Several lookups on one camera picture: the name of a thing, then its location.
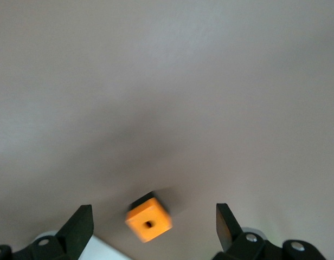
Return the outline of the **orange cube with hole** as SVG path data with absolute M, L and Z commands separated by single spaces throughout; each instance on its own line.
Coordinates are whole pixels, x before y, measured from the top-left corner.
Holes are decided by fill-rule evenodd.
M 130 204 L 125 223 L 143 243 L 157 238 L 173 227 L 169 210 L 155 191 Z

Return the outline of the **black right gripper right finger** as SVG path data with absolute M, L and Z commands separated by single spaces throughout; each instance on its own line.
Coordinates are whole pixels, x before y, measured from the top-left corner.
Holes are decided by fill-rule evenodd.
M 216 232 L 222 251 L 211 260 L 326 260 L 306 241 L 290 239 L 278 247 L 256 231 L 244 231 L 226 203 L 216 204 Z

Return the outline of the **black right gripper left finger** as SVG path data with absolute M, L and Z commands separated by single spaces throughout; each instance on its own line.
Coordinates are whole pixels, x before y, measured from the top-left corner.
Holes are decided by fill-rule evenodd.
M 0 245 L 0 260 L 78 260 L 92 235 L 92 206 L 82 205 L 55 235 L 40 237 L 16 252 Z

